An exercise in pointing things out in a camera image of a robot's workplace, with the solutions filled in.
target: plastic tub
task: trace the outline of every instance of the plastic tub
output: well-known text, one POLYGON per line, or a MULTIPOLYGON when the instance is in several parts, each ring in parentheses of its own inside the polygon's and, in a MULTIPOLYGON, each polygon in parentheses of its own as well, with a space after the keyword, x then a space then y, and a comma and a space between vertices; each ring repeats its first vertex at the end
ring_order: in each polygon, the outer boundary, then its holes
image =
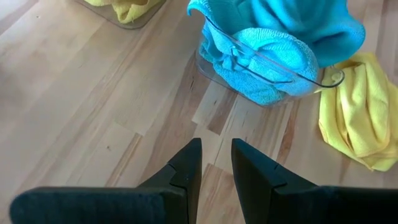
MULTIPOLYGON (((254 77, 259 82, 265 82, 270 85, 278 85, 278 84, 283 84, 283 83, 292 84, 293 83, 293 81, 289 80, 289 78, 287 78, 286 81, 282 81, 282 82, 275 82, 274 80, 270 80, 265 75, 256 73, 256 72, 251 71, 250 69, 242 66, 241 64, 238 63, 237 60, 234 60, 234 56, 233 56, 234 54, 236 54, 236 52, 239 54, 255 55, 255 57, 252 57, 252 59, 256 60, 256 63, 261 63, 263 65, 266 65, 266 66, 264 66, 264 68, 266 68, 266 70, 273 70, 273 72, 277 72, 278 74, 288 73, 290 76, 293 75, 295 77, 294 80, 300 80, 300 82, 304 82, 304 83, 307 82, 309 85, 313 86, 311 91, 308 91, 305 94, 302 94, 299 96, 297 96, 297 95, 292 96, 292 95, 289 95, 286 93, 285 96, 283 97, 283 99, 272 102, 270 104, 266 104, 266 105, 259 104, 261 106, 280 105, 280 104, 284 104, 284 103, 290 102, 292 100, 295 100, 297 98, 301 98, 301 97, 304 97, 307 95, 317 93, 317 92, 322 91, 327 88, 334 88, 334 87, 338 86, 339 84, 341 84, 345 78, 344 72, 342 70, 338 70, 335 67, 330 67, 330 69, 329 69, 330 73, 328 75, 330 75, 332 78, 327 79, 329 81, 323 80, 323 77, 324 77, 323 69, 318 71, 317 80, 307 79, 303 75, 289 70, 288 68, 284 67, 283 65, 278 64, 277 62, 271 60, 270 58, 267 58, 265 55, 262 55, 261 53, 256 52, 255 50, 251 49, 247 45, 244 45, 240 41, 225 34, 223 31, 221 31, 217 27, 215 27, 214 24, 210 23, 209 20, 206 20, 206 21, 208 23, 208 26, 213 26, 215 29, 217 29, 220 32, 220 34, 223 34, 224 37, 228 38, 233 43, 233 46, 231 47, 231 53, 230 53, 230 55, 232 55, 231 61, 233 64, 233 66, 232 66, 233 68, 238 67, 240 69, 239 71, 243 70, 245 74, 250 74, 252 77, 254 77)), ((202 43, 204 40, 205 40, 205 38, 202 37, 201 41, 198 45, 198 48, 195 52, 196 65, 197 65, 197 68, 200 71, 200 73, 202 73, 204 76, 208 77, 209 79, 219 83, 220 85, 223 85, 226 88, 232 89, 232 90, 238 92, 239 94, 243 95, 244 97, 248 98, 249 100, 255 102, 254 100, 245 96, 243 93, 232 88, 222 76, 217 74, 217 72, 215 71, 215 69, 213 67, 213 64, 201 56, 200 52, 201 52, 201 50, 203 50, 203 49, 201 49, 201 47, 202 47, 202 43)))
POLYGON ((121 27, 123 29, 138 29, 143 27, 145 24, 149 22, 149 20, 155 15, 155 13, 162 7, 165 0, 161 0, 155 6, 150 8, 144 15, 138 17, 134 22, 129 22, 127 24, 122 24, 118 21, 118 16, 116 15, 115 11, 113 10, 112 5, 106 6, 92 6, 85 0, 75 0, 77 3, 82 4, 83 6, 87 7, 89 10, 95 12, 97 15, 105 18, 107 21, 121 27))

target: wood grain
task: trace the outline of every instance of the wood grain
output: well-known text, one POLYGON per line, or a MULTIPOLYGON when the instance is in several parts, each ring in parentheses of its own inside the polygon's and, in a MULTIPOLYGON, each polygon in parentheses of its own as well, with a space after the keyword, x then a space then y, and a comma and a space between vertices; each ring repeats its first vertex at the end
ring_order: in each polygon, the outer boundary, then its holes
MULTIPOLYGON (((135 187, 191 138, 203 141, 200 223, 243 223, 231 140, 241 138, 316 184, 398 188, 325 144, 320 95, 263 108, 195 67, 203 16, 166 1, 124 30, 71 0, 0 2, 0 223, 38 185, 135 187)), ((398 84, 398 1, 348 0, 398 84)))

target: yellow towel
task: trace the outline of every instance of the yellow towel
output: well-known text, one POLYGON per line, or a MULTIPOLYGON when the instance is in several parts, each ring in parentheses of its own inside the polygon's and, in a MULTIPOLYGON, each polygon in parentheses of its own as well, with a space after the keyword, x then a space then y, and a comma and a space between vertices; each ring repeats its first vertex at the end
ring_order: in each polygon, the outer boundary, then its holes
MULTIPOLYGON (((371 170, 387 171, 398 159, 398 88, 374 54, 358 53, 335 66, 346 77, 335 89, 322 91, 323 140, 371 170)), ((331 82, 331 72, 323 82, 331 82)))
POLYGON ((85 0, 92 6, 112 5, 120 23, 134 22, 160 0, 85 0))

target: folded cloth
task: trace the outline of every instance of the folded cloth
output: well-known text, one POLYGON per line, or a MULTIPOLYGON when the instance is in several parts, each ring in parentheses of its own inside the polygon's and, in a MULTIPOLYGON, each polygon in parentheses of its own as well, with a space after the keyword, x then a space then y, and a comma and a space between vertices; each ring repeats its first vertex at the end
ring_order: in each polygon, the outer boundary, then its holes
POLYGON ((318 66, 312 51, 292 35, 256 27, 250 19, 250 7, 250 1, 190 2, 188 14, 192 9, 197 9, 209 20, 202 31, 205 37, 200 49, 202 57, 213 63, 216 73, 231 87, 260 105, 275 103, 283 99, 285 93, 301 96, 311 92, 313 84, 299 78, 294 72, 310 80, 317 79, 318 66), (282 69, 261 55, 287 69, 282 69), (273 84, 262 77, 283 83, 273 84))
POLYGON ((345 3, 345 0, 191 0, 187 10, 190 14, 196 9, 206 17, 202 57, 213 63, 216 73, 233 88, 256 103, 267 105, 286 93, 302 96, 314 90, 312 83, 294 73, 316 81, 318 64, 333 65, 359 49, 364 28, 349 15, 345 3), (243 82, 237 78, 244 77, 243 73, 253 76, 250 81, 262 83, 243 82), (270 83, 261 77, 283 83, 270 83), (260 92, 264 93, 263 100, 255 100, 253 95, 260 96, 260 92))
POLYGON ((122 24, 134 22, 154 7, 160 0, 85 0, 92 6, 112 5, 122 24))
MULTIPOLYGON (((345 80, 322 91, 323 140, 369 169, 387 171, 398 160, 398 88, 374 54, 355 54, 335 66, 345 80)), ((328 72, 324 82, 333 78, 328 72)))

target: blue microfiber cloth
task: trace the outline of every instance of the blue microfiber cloth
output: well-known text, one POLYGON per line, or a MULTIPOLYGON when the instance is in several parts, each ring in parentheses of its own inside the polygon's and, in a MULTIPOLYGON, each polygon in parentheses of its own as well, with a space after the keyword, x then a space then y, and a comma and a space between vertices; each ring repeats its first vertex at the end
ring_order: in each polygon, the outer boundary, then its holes
POLYGON ((232 88, 260 105, 275 103, 286 93, 292 96, 310 93, 312 83, 264 60, 255 51, 316 81, 318 63, 322 62, 320 65, 324 67, 349 58, 361 46, 364 29, 348 14, 342 4, 345 1, 311 1, 311 7, 306 4, 309 0, 303 2, 307 7, 302 7, 302 0, 191 0, 188 14, 196 9, 206 17, 200 55, 213 64, 216 73, 232 88), (312 20, 309 14, 313 12, 308 10, 328 6, 332 6, 333 13, 327 15, 343 22, 333 18, 312 20), (302 29, 307 28, 306 24, 315 31, 302 29), (254 73, 274 82, 288 83, 272 84, 254 73))

